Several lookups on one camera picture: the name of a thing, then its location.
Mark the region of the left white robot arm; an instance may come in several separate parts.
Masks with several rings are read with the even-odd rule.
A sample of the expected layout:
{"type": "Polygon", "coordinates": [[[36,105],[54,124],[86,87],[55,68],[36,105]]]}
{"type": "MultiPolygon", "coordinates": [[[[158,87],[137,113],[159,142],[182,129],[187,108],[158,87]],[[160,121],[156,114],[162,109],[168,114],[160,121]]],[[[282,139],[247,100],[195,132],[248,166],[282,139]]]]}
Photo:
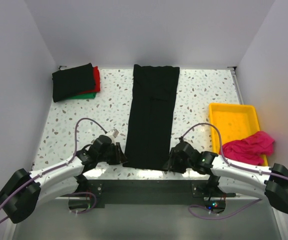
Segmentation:
{"type": "Polygon", "coordinates": [[[127,162],[119,142],[113,136],[100,135],[92,144],[77,150],[72,159],[50,167],[13,173],[0,191],[0,206],[14,224],[27,219],[42,200],[51,199],[50,188],[69,178],[81,178],[98,163],[119,165],[127,162]]]}

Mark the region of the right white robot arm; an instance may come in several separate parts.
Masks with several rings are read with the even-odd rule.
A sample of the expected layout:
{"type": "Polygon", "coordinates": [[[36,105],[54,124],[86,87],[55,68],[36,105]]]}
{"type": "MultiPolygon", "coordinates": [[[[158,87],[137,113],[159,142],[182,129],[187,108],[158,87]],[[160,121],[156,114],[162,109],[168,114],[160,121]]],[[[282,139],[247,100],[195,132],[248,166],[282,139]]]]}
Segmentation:
{"type": "Polygon", "coordinates": [[[210,151],[199,152],[192,145],[181,141],[170,151],[163,169],[185,173],[192,169],[201,175],[216,179],[207,183],[211,196],[242,194],[267,200],[276,210],[288,214],[288,169],[282,164],[269,166],[250,165],[210,151]]]}

